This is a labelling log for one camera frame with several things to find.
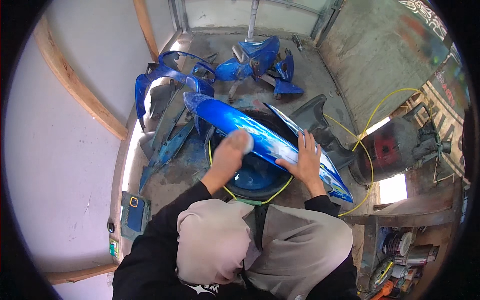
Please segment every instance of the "wooden beam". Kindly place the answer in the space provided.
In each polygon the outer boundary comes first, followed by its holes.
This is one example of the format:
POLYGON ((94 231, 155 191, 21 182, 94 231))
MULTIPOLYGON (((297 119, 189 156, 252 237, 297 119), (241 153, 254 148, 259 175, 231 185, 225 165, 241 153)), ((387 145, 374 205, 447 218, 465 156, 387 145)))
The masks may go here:
POLYGON ((127 129, 106 108, 95 95, 80 81, 53 40, 47 18, 42 16, 34 30, 35 41, 40 53, 60 83, 73 98, 100 124, 116 137, 124 140, 127 129))
POLYGON ((158 62, 158 47, 156 46, 155 36, 153 35, 152 24, 148 17, 147 5, 145 0, 133 0, 135 11, 137 12, 138 23, 144 33, 145 42, 147 42, 148 51, 154 62, 158 62))
POLYGON ((45 273, 45 277, 51 285, 67 282, 73 283, 93 276, 113 272, 117 269, 117 267, 117 264, 105 264, 79 271, 45 273))

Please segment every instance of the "beige hijab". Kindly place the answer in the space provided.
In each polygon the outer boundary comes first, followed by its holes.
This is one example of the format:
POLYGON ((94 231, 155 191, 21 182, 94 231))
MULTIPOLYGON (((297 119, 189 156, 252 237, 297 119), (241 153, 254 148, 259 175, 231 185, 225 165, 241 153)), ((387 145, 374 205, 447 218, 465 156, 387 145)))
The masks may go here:
POLYGON ((242 219, 253 206, 219 199, 198 201, 179 214, 178 277, 188 283, 227 284, 242 268, 250 228, 242 219))

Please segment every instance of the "concrete floor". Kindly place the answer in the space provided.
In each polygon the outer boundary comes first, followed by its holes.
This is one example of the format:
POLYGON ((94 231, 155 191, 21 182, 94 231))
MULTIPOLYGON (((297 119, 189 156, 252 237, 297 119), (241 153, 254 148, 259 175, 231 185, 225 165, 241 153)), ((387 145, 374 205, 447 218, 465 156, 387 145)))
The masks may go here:
MULTIPOLYGON (((200 57, 207 57, 215 52, 218 56, 215 62, 221 63, 232 57, 232 45, 244 39, 243 35, 209 35, 195 33, 194 36, 182 35, 180 38, 186 48, 182 50, 195 54, 200 57)), ((255 40, 261 41, 265 37, 256 36, 255 40)), ((245 80, 236 91, 236 99, 232 106, 256 107, 264 109, 263 102, 273 104, 279 110, 289 115, 308 100, 313 97, 324 94, 327 96, 327 102, 324 106, 324 112, 333 117, 352 132, 353 125, 349 118, 347 108, 340 97, 340 93, 324 66, 318 52, 315 48, 304 45, 302 52, 298 51, 291 40, 280 39, 280 51, 287 47, 292 51, 295 61, 295 76, 292 83, 305 90, 301 96, 285 95, 281 100, 275 100, 273 97, 273 87, 268 83, 260 81, 256 83, 253 79, 245 80)), ((194 64, 193 60, 185 60, 183 72, 189 72, 194 64)), ((217 81, 214 84, 215 98, 227 102, 228 91, 233 82, 217 81)), ((340 128, 332 124, 333 133, 339 138, 341 143, 349 145, 355 139, 340 128)), ((138 182, 142 172, 142 167, 147 164, 146 157, 143 155, 139 145, 134 149, 134 159, 130 172, 130 180, 127 187, 129 192, 138 193, 138 182)), ((200 180, 206 170, 208 163, 204 154, 204 141, 194 130, 187 138, 185 144, 180 149, 176 158, 165 165, 158 173, 152 176, 146 184, 142 196, 152 201, 152 214, 156 214, 160 208, 174 200, 180 193, 191 187, 200 180)), ((348 168, 339 171, 344 183, 350 189, 354 203, 347 203, 343 200, 332 197, 332 201, 342 205, 342 211, 352 209, 360 203, 365 197, 367 191, 365 187, 359 186, 351 177, 348 168)), ((227 197, 224 191, 220 191, 220 199, 227 197)), ((303 202, 309 198, 306 188, 298 180, 294 180, 281 194, 272 202, 278 205, 290 207, 303 207, 303 202)), ((364 214, 372 211, 373 204, 380 198, 378 185, 373 189, 369 199, 355 211, 355 214, 364 214)), ((363 226, 355 226, 354 232, 354 260, 357 266, 361 261, 361 249, 363 245, 363 226)), ((124 254, 129 253, 129 243, 122 243, 124 254)))

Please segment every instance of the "metal pole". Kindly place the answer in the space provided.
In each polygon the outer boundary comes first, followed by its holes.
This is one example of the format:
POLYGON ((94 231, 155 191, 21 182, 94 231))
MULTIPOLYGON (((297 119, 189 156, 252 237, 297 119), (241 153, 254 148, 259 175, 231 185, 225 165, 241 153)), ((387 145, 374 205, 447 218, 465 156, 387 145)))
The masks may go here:
POLYGON ((252 14, 250 15, 250 23, 248 25, 248 34, 245 42, 253 42, 253 29, 255 28, 255 19, 257 17, 258 3, 260 0, 252 0, 252 14))

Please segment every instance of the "person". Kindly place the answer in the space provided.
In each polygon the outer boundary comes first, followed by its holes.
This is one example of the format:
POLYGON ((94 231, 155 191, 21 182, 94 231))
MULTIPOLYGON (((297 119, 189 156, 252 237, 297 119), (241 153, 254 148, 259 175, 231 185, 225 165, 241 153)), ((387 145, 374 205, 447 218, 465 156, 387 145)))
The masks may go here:
POLYGON ((212 199, 240 169, 248 133, 216 148, 204 177, 165 205, 113 278, 113 299, 359 299, 351 229, 319 177, 320 146, 299 133, 296 165, 305 209, 212 199))

